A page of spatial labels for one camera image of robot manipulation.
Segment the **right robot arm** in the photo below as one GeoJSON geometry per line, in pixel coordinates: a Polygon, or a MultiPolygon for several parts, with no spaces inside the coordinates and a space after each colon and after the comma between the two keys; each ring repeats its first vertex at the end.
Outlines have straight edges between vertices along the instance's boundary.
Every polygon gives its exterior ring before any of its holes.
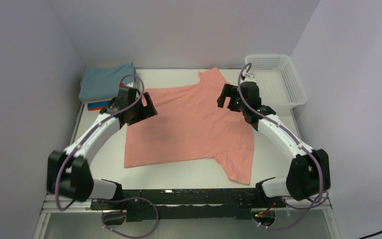
{"type": "Polygon", "coordinates": [[[254,200],[257,205],[265,207],[274,197],[291,197],[301,201],[327,192],[331,186],[328,154],[300,140],[271,107],[263,105],[255,82],[243,82],[239,86],[224,84],[217,99],[218,107],[224,106],[226,98],[230,98],[228,109],[241,112],[245,122],[266,136],[287,160],[285,176],[256,184],[254,200]]]}

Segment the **pink t shirt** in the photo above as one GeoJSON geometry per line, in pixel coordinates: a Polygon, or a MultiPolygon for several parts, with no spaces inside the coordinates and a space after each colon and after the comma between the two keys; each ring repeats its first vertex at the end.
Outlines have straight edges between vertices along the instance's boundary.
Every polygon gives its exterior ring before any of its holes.
{"type": "Polygon", "coordinates": [[[212,158],[229,180],[251,181],[254,137],[239,112],[217,105],[226,80],[217,68],[190,86],[148,89],[157,115],[126,128],[124,167],[212,158]]]}

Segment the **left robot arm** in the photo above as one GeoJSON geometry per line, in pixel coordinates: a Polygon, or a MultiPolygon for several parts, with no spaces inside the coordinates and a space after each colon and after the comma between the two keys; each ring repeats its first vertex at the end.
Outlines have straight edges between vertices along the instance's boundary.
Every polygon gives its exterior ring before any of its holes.
{"type": "Polygon", "coordinates": [[[110,209],[122,205],[122,185],[110,180],[94,179],[90,164],[104,144],[123,126],[133,125],[157,115],[150,94],[121,86],[97,115],[96,120],[75,142],[63,151],[50,153],[47,165],[47,191],[56,197],[84,202],[103,199],[110,209]]]}

